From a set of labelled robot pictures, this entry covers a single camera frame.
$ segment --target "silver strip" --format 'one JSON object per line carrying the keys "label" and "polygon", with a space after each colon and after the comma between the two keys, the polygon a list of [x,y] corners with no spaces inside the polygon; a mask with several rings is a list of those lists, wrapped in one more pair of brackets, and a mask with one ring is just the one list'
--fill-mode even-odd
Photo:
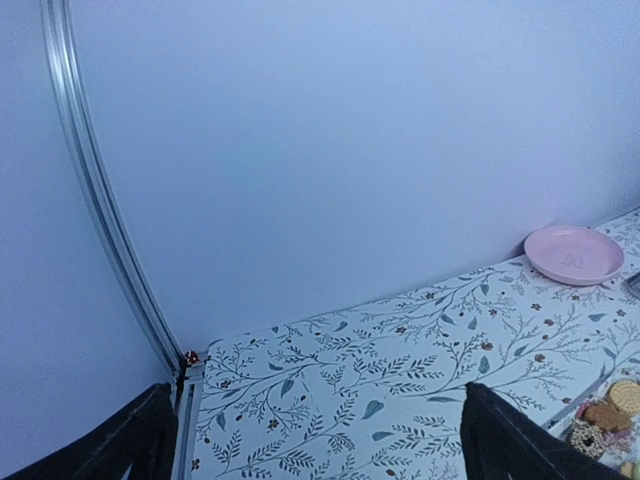
{"label": "silver strip", "polygon": [[204,382],[205,364],[187,368],[182,399],[178,406],[178,439],[173,462],[172,480],[191,478],[191,461],[196,440],[196,424],[200,409],[200,398]]}
{"label": "silver strip", "polygon": [[118,211],[89,116],[76,59],[69,0],[41,0],[53,90],[87,207],[120,285],[156,351],[174,378],[185,360],[151,292]]}

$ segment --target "wall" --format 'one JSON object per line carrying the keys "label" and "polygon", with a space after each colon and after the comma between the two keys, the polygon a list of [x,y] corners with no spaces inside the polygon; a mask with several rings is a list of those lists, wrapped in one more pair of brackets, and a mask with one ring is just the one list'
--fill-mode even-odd
{"label": "wall", "polygon": [[111,271],[64,141],[37,0],[0,16],[0,477],[167,381]]}
{"label": "wall", "polygon": [[640,202],[635,0],[73,5],[109,174],[187,348]]}

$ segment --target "red object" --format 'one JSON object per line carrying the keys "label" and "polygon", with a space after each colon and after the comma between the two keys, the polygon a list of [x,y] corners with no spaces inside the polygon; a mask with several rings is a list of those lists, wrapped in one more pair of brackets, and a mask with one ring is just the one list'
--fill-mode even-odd
{"label": "red object", "polygon": [[194,352],[193,350],[189,350],[184,355],[184,358],[187,360],[187,364],[188,365],[195,365],[196,363],[198,363],[200,361],[200,357],[198,357],[198,354],[196,352]]}
{"label": "red object", "polygon": [[576,418],[578,420],[582,420],[582,416],[584,415],[584,412],[587,411],[587,408],[589,408],[590,405],[591,405],[590,402],[584,402],[582,405],[580,405],[580,408],[578,409],[578,413],[576,413]]}

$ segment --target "biscuit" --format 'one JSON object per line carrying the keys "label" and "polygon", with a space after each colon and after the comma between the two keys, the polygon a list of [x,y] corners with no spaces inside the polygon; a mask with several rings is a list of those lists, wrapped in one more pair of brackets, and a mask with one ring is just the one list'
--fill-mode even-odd
{"label": "biscuit", "polygon": [[602,431],[587,422],[577,420],[569,436],[569,444],[586,456],[599,459],[604,453],[604,437]]}
{"label": "biscuit", "polygon": [[631,417],[621,412],[610,402],[598,402],[590,405],[583,418],[604,432],[621,432],[631,428]]}
{"label": "biscuit", "polygon": [[620,467],[620,475],[627,478],[633,478],[633,463],[624,462]]}
{"label": "biscuit", "polygon": [[631,416],[640,413],[640,385],[631,380],[614,383],[609,389],[609,399],[618,410]]}

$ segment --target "leaf print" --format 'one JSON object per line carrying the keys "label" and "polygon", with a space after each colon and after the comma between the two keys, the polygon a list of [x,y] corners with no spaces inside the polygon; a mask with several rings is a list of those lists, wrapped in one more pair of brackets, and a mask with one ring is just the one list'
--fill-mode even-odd
{"label": "leaf print", "polygon": [[333,420],[336,424],[342,423],[342,425],[346,427],[351,425],[351,421],[355,418],[355,414],[351,412],[354,402],[355,399],[347,398],[344,403],[338,407],[336,414],[333,416]]}
{"label": "leaf print", "polygon": [[311,418],[311,423],[309,423],[309,428],[307,428],[307,431],[304,434],[304,441],[306,442],[310,438],[319,435],[322,428],[322,415],[314,415]]}
{"label": "leaf print", "polygon": [[379,452],[371,455],[371,463],[373,463],[376,467],[389,467],[396,465],[409,465],[411,463],[411,460],[389,455],[387,453],[387,450],[383,448]]}
{"label": "leaf print", "polygon": [[368,420],[369,418],[371,418],[373,415],[378,413],[383,408],[384,408],[384,403],[379,402],[378,400],[371,400],[367,404],[367,408],[364,411],[364,415],[362,417],[362,420]]}
{"label": "leaf print", "polygon": [[280,390],[280,398],[284,397],[286,393],[293,388],[293,380],[291,378],[287,378],[282,383],[282,389]]}
{"label": "leaf print", "polygon": [[216,423],[224,432],[225,431],[224,428],[227,426],[227,419],[224,418],[224,410],[218,413],[218,415],[216,415]]}
{"label": "leaf print", "polygon": [[478,367],[478,370],[480,371],[480,373],[485,374],[489,371],[490,368],[491,365],[489,365],[489,359],[486,355],[483,355],[482,360],[480,360],[480,366]]}
{"label": "leaf print", "polygon": [[303,468],[313,467],[315,458],[302,450],[294,450],[280,458],[278,467],[285,472],[299,476]]}
{"label": "leaf print", "polygon": [[613,353],[611,350],[609,350],[607,347],[602,347],[602,350],[604,350],[604,353],[607,354],[607,356],[611,357],[611,359],[615,362],[616,361],[616,357],[617,355],[615,353]]}
{"label": "leaf print", "polygon": [[374,442],[377,442],[391,435],[393,435],[393,432],[375,432],[371,435],[371,438],[373,439]]}
{"label": "leaf print", "polygon": [[516,348],[516,351],[513,352],[513,355],[516,357],[519,357],[520,355],[522,355],[522,352],[524,352],[528,346],[529,344],[527,343],[526,345]]}
{"label": "leaf print", "polygon": [[235,395],[236,393],[238,393],[240,391],[239,388],[236,388],[235,390],[231,390],[227,393],[225,393],[222,398],[228,398],[228,397],[232,397],[233,395]]}
{"label": "leaf print", "polygon": [[[429,374],[429,378],[437,378],[435,374]],[[392,395],[398,395],[400,393],[411,393],[411,392],[424,392],[426,387],[419,383],[395,383],[393,385],[389,385],[389,392]]]}
{"label": "leaf print", "polygon": [[[356,368],[362,368],[362,367],[358,367],[358,363],[355,363]],[[342,381],[342,374],[344,373],[344,365],[339,366],[338,368],[336,368],[336,371],[334,373],[329,373],[325,370],[322,370],[320,372],[320,376],[322,378],[324,378],[324,380],[331,386],[335,387],[336,385],[338,385],[341,381]]]}
{"label": "leaf print", "polygon": [[340,453],[343,450],[353,451],[356,445],[345,433],[336,433],[331,435],[328,440],[329,446],[333,453]]}
{"label": "leaf print", "polygon": [[265,470],[264,468],[253,468],[253,467],[247,467],[242,469],[241,475],[242,478],[258,478],[258,479],[264,479],[264,478],[271,478],[271,472],[269,470]]}
{"label": "leaf print", "polygon": [[212,453],[221,463],[229,465],[231,460],[240,455],[240,444],[242,443],[242,436],[240,431],[236,430],[231,435],[231,440],[225,446],[214,443],[211,446]]}
{"label": "leaf print", "polygon": [[347,454],[347,456],[344,459],[344,463],[342,464],[342,466],[340,467],[340,470],[342,472],[349,472],[353,469],[353,467],[356,465],[356,459],[353,455],[351,455],[350,453]]}
{"label": "leaf print", "polygon": [[453,319],[449,315],[447,315],[446,313],[443,313],[440,316],[440,318],[442,319],[443,322],[450,323],[451,325],[455,325],[456,324],[456,322],[454,322]]}
{"label": "leaf print", "polygon": [[459,402],[460,400],[451,398],[451,397],[429,397],[427,398],[427,402],[438,402],[438,403],[449,403],[449,402]]}
{"label": "leaf print", "polygon": [[336,328],[334,332],[339,332],[340,330],[344,330],[347,327],[347,325],[349,324],[343,320],[342,322],[340,322],[340,325],[338,325],[338,328]]}
{"label": "leaf print", "polygon": [[276,440],[275,442],[268,443],[267,445],[258,448],[255,452],[249,454],[247,462],[256,463],[272,457],[283,444],[284,440]]}

